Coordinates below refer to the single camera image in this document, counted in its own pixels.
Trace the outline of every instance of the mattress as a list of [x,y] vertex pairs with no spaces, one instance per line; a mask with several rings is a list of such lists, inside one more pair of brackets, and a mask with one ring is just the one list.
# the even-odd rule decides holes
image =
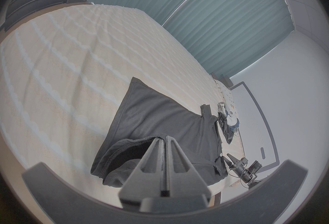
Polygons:
[[[78,190],[120,207],[119,188],[90,168],[113,117],[137,77],[200,114],[223,101],[216,83],[164,28],[138,9],[61,8],[22,24],[0,45],[0,122],[25,168],[45,162]],[[243,155],[241,143],[223,153]],[[212,194],[235,178],[209,186]]]

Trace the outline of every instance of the curtain fold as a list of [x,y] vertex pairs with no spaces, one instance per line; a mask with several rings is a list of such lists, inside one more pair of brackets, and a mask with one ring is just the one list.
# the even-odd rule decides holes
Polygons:
[[217,77],[237,74],[294,30],[285,0],[88,1],[138,8],[165,23],[163,27]]

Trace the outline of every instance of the folded black cloth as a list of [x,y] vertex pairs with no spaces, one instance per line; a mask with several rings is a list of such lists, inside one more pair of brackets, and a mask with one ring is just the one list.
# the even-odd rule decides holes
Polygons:
[[223,113],[218,113],[218,122],[220,124],[220,128],[223,131],[226,142],[231,144],[233,140],[234,133],[231,131],[231,128],[227,125],[226,116]]
[[218,117],[209,105],[197,115],[133,77],[91,168],[103,185],[121,187],[155,137],[172,136],[207,185],[227,177],[219,158]]

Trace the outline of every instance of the teal curtain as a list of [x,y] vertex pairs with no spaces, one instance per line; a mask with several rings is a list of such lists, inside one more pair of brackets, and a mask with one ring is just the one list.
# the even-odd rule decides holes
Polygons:
[[294,29],[284,0],[88,1],[146,12],[217,77],[243,70]]

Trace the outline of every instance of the green curtain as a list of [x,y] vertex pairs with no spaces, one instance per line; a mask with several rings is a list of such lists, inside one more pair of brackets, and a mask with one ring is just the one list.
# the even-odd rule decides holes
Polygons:
[[88,1],[138,8],[165,23],[163,27],[217,77],[243,70],[294,29],[284,0]]

